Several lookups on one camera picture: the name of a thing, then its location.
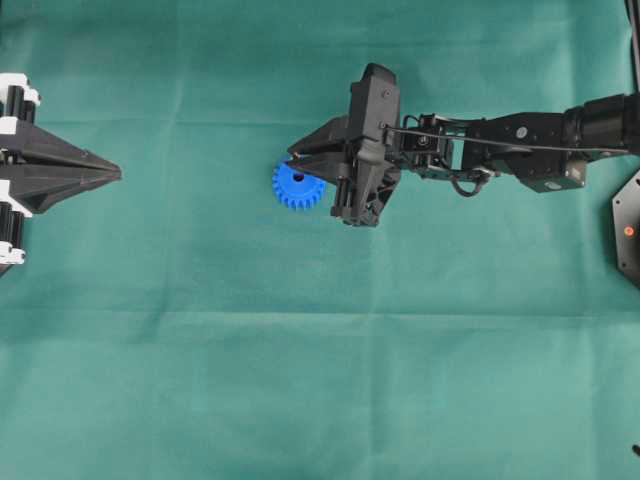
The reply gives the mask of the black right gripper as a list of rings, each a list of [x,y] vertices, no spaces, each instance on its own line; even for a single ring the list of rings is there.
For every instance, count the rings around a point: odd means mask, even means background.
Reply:
[[[346,225],[377,226],[400,181],[400,169],[387,159],[399,104],[395,74],[370,63],[351,85],[348,115],[332,118],[287,149],[299,156],[295,170],[336,185],[331,215]]]

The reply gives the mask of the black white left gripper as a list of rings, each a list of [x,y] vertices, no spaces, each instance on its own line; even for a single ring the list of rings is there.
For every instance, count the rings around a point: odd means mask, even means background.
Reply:
[[[24,224],[55,204],[121,179],[120,167],[34,125],[41,96],[24,73],[1,74],[1,274],[22,265]],[[18,167],[24,160],[64,167]]]

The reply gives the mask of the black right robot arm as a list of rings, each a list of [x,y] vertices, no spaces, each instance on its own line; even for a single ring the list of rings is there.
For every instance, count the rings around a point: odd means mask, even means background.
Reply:
[[[349,111],[288,149],[288,166],[336,188],[332,216],[375,227],[403,172],[477,195],[512,175],[547,193],[578,189],[595,161],[639,152],[639,96],[620,94],[563,113],[459,120],[403,115],[395,74],[370,63],[350,87]]]

